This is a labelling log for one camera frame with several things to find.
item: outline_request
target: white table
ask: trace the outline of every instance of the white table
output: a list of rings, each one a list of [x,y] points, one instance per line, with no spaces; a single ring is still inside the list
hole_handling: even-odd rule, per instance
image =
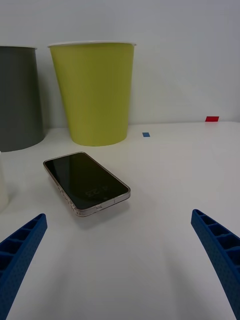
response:
[[[130,199],[74,216],[43,161],[77,151],[128,184]],[[132,125],[105,147],[52,129],[2,160],[11,199],[0,241],[39,213],[48,222],[7,320],[235,319],[191,214],[240,235],[240,123]]]

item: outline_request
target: phone screen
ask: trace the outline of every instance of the phone screen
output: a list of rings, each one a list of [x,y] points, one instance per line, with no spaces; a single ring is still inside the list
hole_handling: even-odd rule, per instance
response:
[[[80,210],[99,205],[129,191],[86,153],[48,160],[45,165]]]

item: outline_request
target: gray cylinder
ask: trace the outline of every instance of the gray cylinder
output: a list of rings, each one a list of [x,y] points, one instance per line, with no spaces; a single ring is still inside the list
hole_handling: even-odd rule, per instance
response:
[[[35,48],[0,46],[0,150],[44,138]]]

